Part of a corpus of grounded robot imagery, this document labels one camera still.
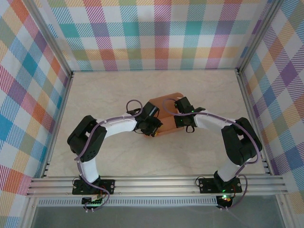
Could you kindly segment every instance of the beige floor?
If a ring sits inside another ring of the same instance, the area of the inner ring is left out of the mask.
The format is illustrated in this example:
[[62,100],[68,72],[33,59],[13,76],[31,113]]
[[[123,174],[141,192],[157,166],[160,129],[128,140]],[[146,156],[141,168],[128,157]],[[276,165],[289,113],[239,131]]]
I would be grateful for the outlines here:
[[[145,104],[174,92],[187,96],[194,107],[229,118],[248,118],[233,70],[76,73],[48,176],[78,174],[67,138],[85,115],[119,116],[130,99]],[[213,174],[226,159],[221,135],[203,129],[148,139],[134,132],[121,133],[107,138],[96,157],[100,175]],[[264,173],[264,169],[258,163],[243,173]]]

